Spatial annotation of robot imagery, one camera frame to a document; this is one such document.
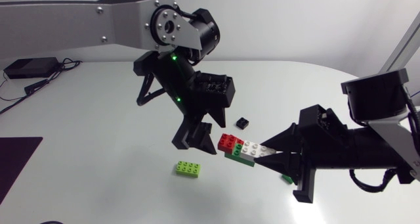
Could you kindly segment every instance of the screw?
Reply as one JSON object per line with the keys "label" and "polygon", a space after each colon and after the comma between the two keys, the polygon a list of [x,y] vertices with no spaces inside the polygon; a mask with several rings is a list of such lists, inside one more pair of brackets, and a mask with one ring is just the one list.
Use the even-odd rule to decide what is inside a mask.
{"label": "screw", "polygon": [[104,12],[104,9],[102,7],[96,8],[96,13],[102,14]]}

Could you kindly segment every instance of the white table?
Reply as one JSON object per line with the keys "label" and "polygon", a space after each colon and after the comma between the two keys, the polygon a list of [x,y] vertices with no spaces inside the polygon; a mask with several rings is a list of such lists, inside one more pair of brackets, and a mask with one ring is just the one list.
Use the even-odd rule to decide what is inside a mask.
{"label": "white table", "polygon": [[[84,63],[0,116],[0,137],[42,136],[0,205],[0,223],[417,223],[420,185],[399,185],[370,194],[347,170],[318,170],[314,203],[298,203],[274,171],[254,168],[172,144],[182,114],[167,95],[138,107],[142,78],[130,62]],[[263,142],[299,119],[302,108],[332,108],[343,123],[346,73],[300,62],[202,62],[202,72],[234,78],[236,94],[221,133]],[[23,94],[37,79],[0,88],[2,97]],[[3,108],[8,103],[0,102]],[[234,126],[240,117],[249,126]],[[200,163],[198,179],[175,175],[179,160]],[[382,171],[357,171],[379,184]]]}

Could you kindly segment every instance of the lime green lego brick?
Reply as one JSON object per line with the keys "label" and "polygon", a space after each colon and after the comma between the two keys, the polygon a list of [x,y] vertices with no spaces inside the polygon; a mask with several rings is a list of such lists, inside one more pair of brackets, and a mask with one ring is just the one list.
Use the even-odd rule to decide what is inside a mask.
{"label": "lime green lego brick", "polygon": [[293,180],[292,180],[290,177],[288,177],[288,176],[286,176],[286,175],[282,175],[282,178],[283,178],[285,181],[287,181],[289,184],[293,184]]}
{"label": "lime green lego brick", "polygon": [[200,174],[201,165],[191,162],[179,161],[177,164],[176,173],[179,175],[187,175],[197,178]]}

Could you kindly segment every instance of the cable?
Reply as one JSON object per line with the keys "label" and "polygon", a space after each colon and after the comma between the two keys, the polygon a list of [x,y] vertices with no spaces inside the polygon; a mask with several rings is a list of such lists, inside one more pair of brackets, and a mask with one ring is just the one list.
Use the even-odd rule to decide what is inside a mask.
{"label": "cable", "polygon": [[15,101],[15,100],[18,100],[18,99],[21,99],[21,98],[22,97],[18,97],[18,98],[15,98],[15,99],[4,99],[4,98],[0,97],[0,99],[4,100],[4,101]]}
{"label": "cable", "polygon": [[412,96],[410,96],[410,97],[414,97],[414,96],[416,96],[417,94],[419,94],[420,93],[420,91],[418,91],[418,92],[416,92],[415,94],[413,94]]}
{"label": "cable", "polygon": [[[1,98],[0,97],[0,99],[3,99],[3,100],[5,100],[5,101],[15,101],[15,100],[17,100],[16,102],[14,102],[12,105],[10,105],[10,106],[8,106],[8,107],[6,107],[6,108],[4,108],[4,109],[2,109],[1,111],[0,111],[0,115],[1,114],[3,114],[3,113],[5,113],[6,111],[8,111],[8,110],[10,110],[11,108],[13,108],[13,107],[15,107],[17,104],[19,104],[19,103],[21,103],[21,102],[23,102],[25,99],[27,99],[27,98],[29,98],[30,96],[32,96],[33,94],[35,94],[36,92],[38,92],[39,90],[41,90],[42,88],[44,88],[47,84],[49,84],[51,81],[53,81],[54,79],[56,79],[62,72],[65,72],[65,71],[68,71],[68,70],[73,70],[74,68],[76,68],[76,67],[78,67],[80,64],[82,63],[82,61],[81,60],[72,60],[72,59],[70,59],[70,58],[65,58],[62,62],[61,62],[61,64],[60,64],[60,66],[59,66],[59,68],[58,68],[58,70],[56,71],[56,72],[54,72],[51,76],[50,76],[50,78],[49,79],[47,79],[46,81],[45,81],[45,83],[44,84],[42,84],[42,85],[40,85],[39,87],[36,87],[35,89],[33,89],[32,91],[30,91],[27,95],[25,95],[25,96],[23,96],[23,97],[20,97],[20,98],[16,98],[16,99],[3,99],[3,98]],[[71,66],[71,67],[69,67],[69,68],[66,68],[66,65],[67,64],[74,64],[73,66]]]}
{"label": "cable", "polygon": [[384,191],[385,188],[387,187],[389,181],[396,175],[396,170],[395,169],[386,170],[385,174],[383,175],[382,184],[375,187],[375,186],[367,185],[367,184],[359,181],[356,178],[356,174],[354,174],[354,169],[350,169],[349,172],[350,172],[350,177],[354,181],[354,183],[359,188],[361,188],[362,190],[364,190],[366,192],[382,192],[382,191]]}
{"label": "cable", "polygon": [[0,87],[1,86],[3,86],[3,84],[7,81],[7,78],[6,78],[6,76],[5,76],[5,72],[3,72],[3,78],[5,79],[1,84],[0,84]]}

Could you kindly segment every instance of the lego brick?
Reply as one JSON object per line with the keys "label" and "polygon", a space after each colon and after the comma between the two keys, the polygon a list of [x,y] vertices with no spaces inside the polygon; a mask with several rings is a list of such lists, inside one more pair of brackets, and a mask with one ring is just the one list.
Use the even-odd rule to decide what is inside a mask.
{"label": "lego brick", "polygon": [[283,178],[285,181],[287,181],[289,184],[293,184],[293,180],[292,180],[290,177],[288,177],[288,176],[286,176],[286,175],[282,175],[282,178]]}
{"label": "lego brick", "polygon": [[233,161],[237,161],[237,162],[240,162],[240,163],[242,163],[242,164],[245,164],[245,165],[251,166],[251,167],[254,167],[254,165],[255,165],[255,162],[250,162],[250,161],[248,161],[248,160],[245,160],[245,159],[243,159],[243,158],[241,158],[241,157],[238,157],[238,156],[234,156],[234,155],[229,154],[229,153],[227,153],[227,152],[225,152],[225,153],[224,153],[224,157],[225,157],[225,158],[232,159]]}
{"label": "lego brick", "polygon": [[235,144],[235,148],[232,154],[228,154],[227,152],[224,153],[225,158],[230,158],[232,160],[235,160],[237,162],[243,163],[245,165],[253,167],[255,165],[254,161],[247,161],[240,157],[241,154],[242,145],[241,144]]}
{"label": "lego brick", "polygon": [[197,178],[200,174],[201,165],[200,164],[194,164],[191,162],[183,162],[179,161],[177,164],[177,174],[179,175],[187,175],[191,177]]}
{"label": "lego brick", "polygon": [[217,144],[217,149],[231,154],[235,147],[235,142],[236,142],[235,136],[222,134],[222,136],[220,137],[219,143]]}
{"label": "lego brick", "polygon": [[245,118],[241,118],[236,122],[236,126],[238,126],[241,129],[245,129],[249,124],[249,121],[247,121]]}
{"label": "lego brick", "polygon": [[245,141],[241,149],[240,157],[253,162],[254,158],[259,158],[275,153],[276,151],[272,148],[267,148],[266,146],[252,143],[251,141]]}

